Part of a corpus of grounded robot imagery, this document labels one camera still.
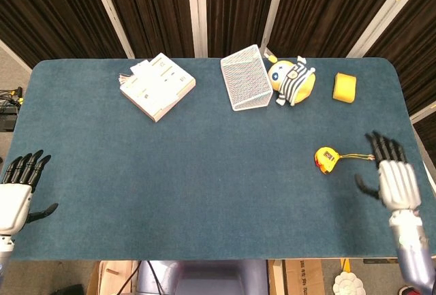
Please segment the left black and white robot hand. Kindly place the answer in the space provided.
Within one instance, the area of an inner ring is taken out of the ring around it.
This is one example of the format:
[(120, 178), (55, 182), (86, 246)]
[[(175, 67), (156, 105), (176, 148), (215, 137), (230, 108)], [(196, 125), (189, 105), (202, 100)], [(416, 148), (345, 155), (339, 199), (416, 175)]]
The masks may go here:
[(1, 236), (11, 237), (34, 221), (52, 215), (57, 203), (48, 208), (30, 212), (30, 205), (45, 165), (50, 155), (43, 150), (28, 153), (12, 160), (1, 179)]

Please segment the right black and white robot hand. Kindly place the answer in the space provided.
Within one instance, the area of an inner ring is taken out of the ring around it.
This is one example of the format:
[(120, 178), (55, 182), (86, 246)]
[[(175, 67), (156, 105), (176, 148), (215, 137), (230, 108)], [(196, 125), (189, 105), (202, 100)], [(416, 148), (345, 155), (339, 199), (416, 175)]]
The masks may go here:
[(368, 187), (359, 174), (354, 176), (359, 190), (383, 203), (390, 211), (416, 210), (421, 205), (414, 167), (408, 162), (403, 146), (395, 139), (372, 131), (365, 134), (375, 158), (379, 188)]

